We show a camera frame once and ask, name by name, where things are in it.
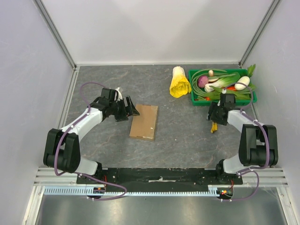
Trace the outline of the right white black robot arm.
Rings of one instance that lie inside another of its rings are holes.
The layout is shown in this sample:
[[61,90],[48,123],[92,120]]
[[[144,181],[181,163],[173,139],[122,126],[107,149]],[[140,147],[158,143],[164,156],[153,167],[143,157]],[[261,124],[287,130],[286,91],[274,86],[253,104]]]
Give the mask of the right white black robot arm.
[[240,132],[238,153],[222,159],[216,165],[215,180],[226,184],[232,176],[241,176],[254,170],[273,167],[278,163],[277,129],[274,125],[260,123],[232,104],[212,102],[208,120],[219,125],[232,125]]

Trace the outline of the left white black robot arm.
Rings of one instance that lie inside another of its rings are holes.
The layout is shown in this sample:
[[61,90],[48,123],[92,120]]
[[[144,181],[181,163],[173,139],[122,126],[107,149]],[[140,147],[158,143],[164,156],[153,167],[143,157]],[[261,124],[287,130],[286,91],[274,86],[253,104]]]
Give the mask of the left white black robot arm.
[[54,169],[57,176],[64,173],[86,174],[92,184],[103,179],[101,164],[81,156],[80,141],[97,125],[113,115],[117,122],[138,116],[129,96],[111,100],[98,97],[75,121],[61,129],[51,129],[47,134],[43,163]]

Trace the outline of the brown cardboard express box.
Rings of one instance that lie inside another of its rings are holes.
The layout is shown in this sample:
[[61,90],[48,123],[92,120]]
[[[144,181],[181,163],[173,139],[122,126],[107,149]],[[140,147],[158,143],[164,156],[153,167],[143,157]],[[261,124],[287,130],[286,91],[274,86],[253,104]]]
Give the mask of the brown cardboard express box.
[[133,117],[129,137],[154,141],[158,106],[137,104],[135,107],[140,115]]

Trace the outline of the yellow utility knife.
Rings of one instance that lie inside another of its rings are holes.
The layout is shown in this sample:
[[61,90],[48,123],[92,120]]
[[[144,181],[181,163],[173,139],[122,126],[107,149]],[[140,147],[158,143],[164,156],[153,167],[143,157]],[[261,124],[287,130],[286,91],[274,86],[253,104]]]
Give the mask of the yellow utility knife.
[[210,132],[213,134],[218,131],[218,124],[216,122],[212,122],[212,127]]

